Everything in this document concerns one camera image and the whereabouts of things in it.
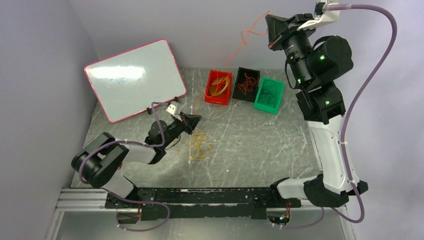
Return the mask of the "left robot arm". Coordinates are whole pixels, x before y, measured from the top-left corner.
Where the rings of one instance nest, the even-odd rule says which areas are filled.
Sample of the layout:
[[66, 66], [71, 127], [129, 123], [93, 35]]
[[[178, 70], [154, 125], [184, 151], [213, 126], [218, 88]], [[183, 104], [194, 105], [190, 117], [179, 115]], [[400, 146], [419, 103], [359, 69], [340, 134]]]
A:
[[132, 153], [132, 160], [154, 165], [182, 133], [191, 135], [201, 119], [201, 115], [181, 113], [171, 124], [155, 121], [144, 142], [120, 140], [103, 132], [72, 159], [71, 166], [87, 184], [114, 193], [124, 207], [132, 208], [138, 203], [139, 190], [118, 172], [126, 156]]

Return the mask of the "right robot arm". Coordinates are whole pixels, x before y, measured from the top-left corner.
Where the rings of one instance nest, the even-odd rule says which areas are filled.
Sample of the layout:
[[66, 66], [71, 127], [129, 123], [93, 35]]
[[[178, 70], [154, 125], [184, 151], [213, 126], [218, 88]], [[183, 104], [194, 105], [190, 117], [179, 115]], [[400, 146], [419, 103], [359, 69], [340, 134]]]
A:
[[295, 79], [297, 104], [306, 121], [320, 166], [320, 173], [309, 178], [283, 178], [271, 185], [270, 202], [282, 207], [289, 199], [306, 199], [317, 207], [338, 208], [350, 196], [363, 194], [368, 184], [360, 180], [342, 152], [342, 126], [346, 107], [335, 79], [350, 71], [352, 49], [338, 35], [309, 41], [313, 30], [300, 27], [312, 14], [296, 14], [290, 18], [268, 14], [268, 48], [283, 51], [285, 69]]

